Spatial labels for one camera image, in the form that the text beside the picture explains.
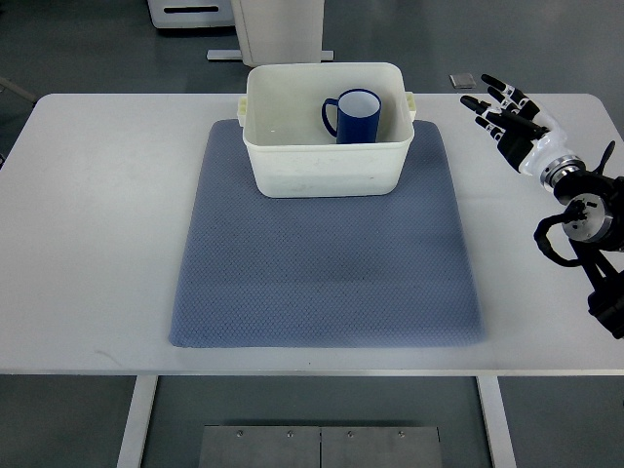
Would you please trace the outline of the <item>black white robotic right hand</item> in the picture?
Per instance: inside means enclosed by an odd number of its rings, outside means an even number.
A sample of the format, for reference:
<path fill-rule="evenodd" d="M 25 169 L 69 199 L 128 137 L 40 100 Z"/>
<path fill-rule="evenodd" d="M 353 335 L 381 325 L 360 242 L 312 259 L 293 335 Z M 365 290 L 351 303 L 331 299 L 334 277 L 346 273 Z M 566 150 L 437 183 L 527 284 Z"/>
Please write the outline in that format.
<path fill-rule="evenodd" d="M 549 164 L 575 157 L 566 147 L 566 133 L 545 107 L 491 75 L 484 74 L 482 81 L 493 103 L 471 96 L 460 102 L 474 112 L 475 123 L 515 171 L 540 176 Z"/>

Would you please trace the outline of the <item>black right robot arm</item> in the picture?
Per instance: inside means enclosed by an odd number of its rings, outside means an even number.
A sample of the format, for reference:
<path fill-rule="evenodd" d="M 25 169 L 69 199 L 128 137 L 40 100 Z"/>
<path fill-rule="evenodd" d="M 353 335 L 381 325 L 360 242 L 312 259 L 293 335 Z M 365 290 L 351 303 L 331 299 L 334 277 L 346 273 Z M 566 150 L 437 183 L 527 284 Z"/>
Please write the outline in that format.
<path fill-rule="evenodd" d="M 623 273 L 605 257 L 623 250 L 623 178 L 604 175 L 615 143 L 606 147 L 599 165 L 588 171 L 583 162 L 568 160 L 547 170 L 546 183 L 565 210 L 542 219 L 533 234 L 538 249 L 562 267 L 581 267 L 593 291 L 590 315 L 614 338 L 623 337 Z M 550 229 L 559 224 L 574 258 L 564 258 L 552 247 Z"/>

